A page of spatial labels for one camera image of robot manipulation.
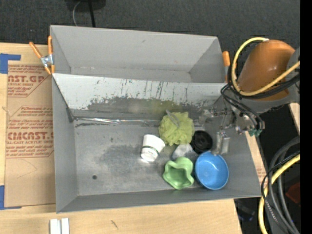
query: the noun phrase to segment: loofah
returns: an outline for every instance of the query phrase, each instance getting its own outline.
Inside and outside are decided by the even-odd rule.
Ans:
[[[195,128],[189,113],[166,112],[158,128],[160,138],[170,146],[191,143]]]

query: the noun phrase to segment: blue tape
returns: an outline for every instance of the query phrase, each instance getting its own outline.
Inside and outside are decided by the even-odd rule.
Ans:
[[[0,185],[0,211],[6,209],[19,209],[20,206],[17,207],[4,207],[4,185]]]
[[[0,210],[4,209],[4,185],[0,185]]]
[[[0,74],[8,73],[9,60],[20,60],[20,55],[0,54]]]

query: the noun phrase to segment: black floor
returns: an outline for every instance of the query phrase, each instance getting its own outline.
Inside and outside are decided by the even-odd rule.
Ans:
[[[0,0],[0,41],[46,44],[51,24],[74,25],[77,0]],[[178,32],[217,36],[231,58],[254,36],[300,46],[300,0],[97,0],[93,3],[100,28]],[[86,2],[76,7],[79,26],[91,26]],[[266,130],[259,140],[267,162],[297,134],[288,107],[265,113]],[[258,199],[244,204],[257,209]],[[257,217],[242,221],[245,234],[260,233]]]

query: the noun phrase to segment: yellow cable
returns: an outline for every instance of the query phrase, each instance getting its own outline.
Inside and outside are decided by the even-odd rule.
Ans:
[[[300,65],[300,62],[298,61],[295,65],[293,65],[291,68],[289,68],[287,71],[285,71],[284,73],[282,73],[278,78],[276,78],[274,81],[270,82],[268,85],[256,90],[256,91],[253,91],[253,92],[244,92],[244,91],[241,91],[240,88],[238,87],[238,84],[236,82],[236,79],[237,79],[237,76],[235,74],[235,69],[236,69],[236,65],[237,65],[237,59],[238,59],[238,55],[240,54],[240,52],[243,50],[243,48],[248,45],[250,42],[253,42],[253,41],[258,41],[258,40],[261,40],[261,41],[267,41],[269,39],[267,38],[262,38],[262,37],[255,37],[255,38],[251,38],[249,40],[247,40],[246,42],[244,42],[240,48],[238,49],[235,57],[234,57],[234,60],[233,60],[233,64],[232,64],[232,82],[233,82],[233,86],[234,88],[243,96],[254,96],[254,95],[257,95],[257,94],[260,94],[262,92],[265,92],[266,90],[268,90],[269,88],[271,88],[272,86],[276,85],[279,81],[281,81],[283,78],[285,78],[289,73],[291,73],[293,70],[295,70],[297,67],[299,67]]]
[[[272,176],[272,184],[274,184],[274,182],[277,180],[277,178],[279,176],[281,176],[281,174],[283,172],[285,172],[288,168],[290,168],[292,165],[294,165],[299,160],[300,160],[300,154],[298,154],[297,156],[293,157],[290,161],[288,161],[281,168],[279,168]],[[266,186],[265,189],[264,189],[264,195],[266,196],[267,194],[268,194],[268,186]],[[263,234],[268,234],[267,230],[265,228],[264,215],[263,214],[264,214],[264,198],[261,197],[261,200],[260,200],[260,203],[259,203],[259,209],[258,209],[258,221],[259,221],[259,226],[260,226],[261,232]]]

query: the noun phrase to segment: green object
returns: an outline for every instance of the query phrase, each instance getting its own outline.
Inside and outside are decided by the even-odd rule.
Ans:
[[[251,130],[249,130],[248,131],[248,133],[249,133],[249,135],[250,136],[255,136],[255,137],[258,137],[260,134],[261,134],[261,132],[262,132],[262,130],[261,129],[255,129],[255,128],[253,128],[253,129],[251,129]]]
[[[166,145],[186,145],[191,143],[195,128],[189,113],[170,113],[164,116],[158,128],[160,138]]]
[[[162,177],[173,188],[180,190],[193,185],[192,171],[193,163],[191,160],[186,157],[179,157],[175,161],[169,160],[166,163]]]

